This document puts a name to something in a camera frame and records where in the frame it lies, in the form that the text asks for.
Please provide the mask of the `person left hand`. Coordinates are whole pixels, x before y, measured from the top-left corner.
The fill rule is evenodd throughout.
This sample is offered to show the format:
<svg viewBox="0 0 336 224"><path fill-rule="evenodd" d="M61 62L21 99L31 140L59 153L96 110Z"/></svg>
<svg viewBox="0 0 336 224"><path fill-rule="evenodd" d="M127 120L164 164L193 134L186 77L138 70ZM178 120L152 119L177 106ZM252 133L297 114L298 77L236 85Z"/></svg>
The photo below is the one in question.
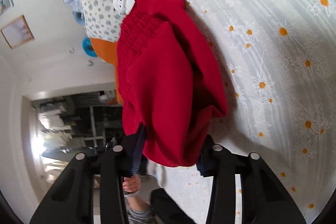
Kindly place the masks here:
<svg viewBox="0 0 336 224"><path fill-rule="evenodd" d="M125 177L123 179L122 187L126 194L137 193L141 188L141 179L139 175L135 174L130 178Z"/></svg>

